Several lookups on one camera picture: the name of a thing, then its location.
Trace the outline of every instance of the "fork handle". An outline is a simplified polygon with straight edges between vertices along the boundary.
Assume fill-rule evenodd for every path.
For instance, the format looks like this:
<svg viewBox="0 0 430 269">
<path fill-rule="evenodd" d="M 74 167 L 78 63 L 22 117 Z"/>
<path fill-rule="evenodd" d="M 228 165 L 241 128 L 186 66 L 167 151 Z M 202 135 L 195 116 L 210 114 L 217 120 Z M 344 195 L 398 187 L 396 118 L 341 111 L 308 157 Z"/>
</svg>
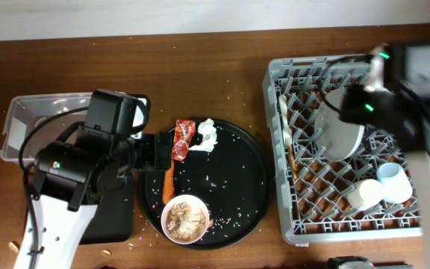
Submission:
<svg viewBox="0 0 430 269">
<path fill-rule="evenodd" d="M 289 128 L 288 119 L 287 119 L 287 113 L 288 113 L 287 97 L 281 94 L 278 97 L 278 103 L 280 105 L 281 119 L 283 120 L 283 128 Z"/>
</svg>

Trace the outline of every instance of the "green light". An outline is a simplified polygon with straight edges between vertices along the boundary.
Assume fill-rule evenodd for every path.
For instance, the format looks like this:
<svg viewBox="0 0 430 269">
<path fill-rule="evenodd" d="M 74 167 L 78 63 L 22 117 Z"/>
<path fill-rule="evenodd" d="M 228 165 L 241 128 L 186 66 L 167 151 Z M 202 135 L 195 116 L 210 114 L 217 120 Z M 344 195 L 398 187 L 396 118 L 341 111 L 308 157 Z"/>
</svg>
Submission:
<svg viewBox="0 0 430 269">
<path fill-rule="evenodd" d="M 370 112 L 373 112 L 373 111 L 374 111 L 374 108 L 373 108 L 372 106 L 368 105 L 368 104 L 364 104 L 364 107 L 365 107 L 367 110 L 369 110 Z"/>
<path fill-rule="evenodd" d="M 379 52 L 379 56 L 383 57 L 384 59 L 389 59 L 389 55 L 385 54 L 384 52 Z"/>
</svg>

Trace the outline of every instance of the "food in bowl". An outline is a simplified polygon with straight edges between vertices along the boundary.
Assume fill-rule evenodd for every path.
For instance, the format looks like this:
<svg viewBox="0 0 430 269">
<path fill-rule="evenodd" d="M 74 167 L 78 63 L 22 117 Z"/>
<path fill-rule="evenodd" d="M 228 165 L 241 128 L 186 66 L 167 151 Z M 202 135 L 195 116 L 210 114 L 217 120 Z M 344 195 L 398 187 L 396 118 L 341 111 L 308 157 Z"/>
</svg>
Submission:
<svg viewBox="0 0 430 269">
<path fill-rule="evenodd" d="M 167 215 L 166 227 L 170 236 L 179 241 L 192 241 L 205 229 L 203 210 L 187 202 L 175 203 Z"/>
</svg>

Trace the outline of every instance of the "plastic bin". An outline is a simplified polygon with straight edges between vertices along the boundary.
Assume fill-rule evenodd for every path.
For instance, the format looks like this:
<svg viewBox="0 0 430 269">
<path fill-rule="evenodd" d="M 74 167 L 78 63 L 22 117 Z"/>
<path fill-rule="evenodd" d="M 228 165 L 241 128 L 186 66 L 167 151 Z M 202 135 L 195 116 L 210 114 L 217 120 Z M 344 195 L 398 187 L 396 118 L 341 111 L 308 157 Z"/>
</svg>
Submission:
<svg viewBox="0 0 430 269">
<path fill-rule="evenodd" d="M 321 103 L 318 80 L 330 61 L 340 57 L 273 60 L 264 77 L 264 103 L 275 158 L 281 235 L 289 244 L 302 245 L 422 235 L 415 191 L 403 204 L 381 201 L 366 211 L 351 208 L 345 198 L 352 191 L 353 182 L 375 179 L 378 166 L 387 161 L 395 161 L 408 171 L 396 141 L 389 134 L 365 128 L 360 147 L 342 161 L 326 160 L 323 149 L 317 148 L 316 137 L 322 132 L 314 130 Z M 366 63 L 340 62 L 322 78 L 323 87 L 329 92 L 352 83 L 363 84 L 369 71 L 370 65 Z M 297 171 L 287 165 L 289 153 L 283 145 L 280 94 L 288 99 L 288 124 L 293 131 Z"/>
<path fill-rule="evenodd" d="M 6 135 L 0 156 L 4 161 L 18 163 L 19 149 L 26 136 L 45 119 L 64 111 L 89 105 L 92 93 L 60 93 L 33 96 L 17 96 L 11 100 L 4 123 L 3 135 Z M 85 120 L 86 111 L 61 117 L 38 131 L 25 148 L 25 164 L 34 160 L 34 156 L 54 141 L 57 136 L 75 121 Z M 68 142 L 75 141 L 73 134 Z"/>
</svg>

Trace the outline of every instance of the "wooden table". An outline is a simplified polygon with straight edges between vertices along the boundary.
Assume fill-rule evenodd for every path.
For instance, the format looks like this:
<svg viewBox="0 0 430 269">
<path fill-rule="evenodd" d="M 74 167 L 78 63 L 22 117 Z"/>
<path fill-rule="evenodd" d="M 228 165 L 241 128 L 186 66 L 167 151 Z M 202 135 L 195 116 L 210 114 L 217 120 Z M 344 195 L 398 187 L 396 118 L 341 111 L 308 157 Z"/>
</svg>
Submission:
<svg viewBox="0 0 430 269">
<path fill-rule="evenodd" d="M 269 61 L 363 53 L 383 42 L 407 40 L 430 40 L 430 25 L 0 42 L 0 149 L 13 97 L 104 88 L 149 96 L 152 111 L 147 132 L 165 130 L 177 119 L 220 118 L 250 131 L 272 159 L 261 89 Z M 373 262 L 404 261 L 419 268 L 423 262 L 422 238 L 290 246 L 281 238 L 275 200 L 248 238 L 203 252 L 156 236 L 140 217 L 138 202 L 135 208 L 134 235 L 129 241 L 81 246 L 72 267 L 303 268 L 307 263 L 351 255 Z M 7 243 L 21 243 L 24 219 L 22 172 L 0 159 L 0 268 L 13 266 L 16 254 Z M 134 245 L 132 250 L 128 243 Z M 101 256 L 103 249 L 112 256 Z"/>
</svg>

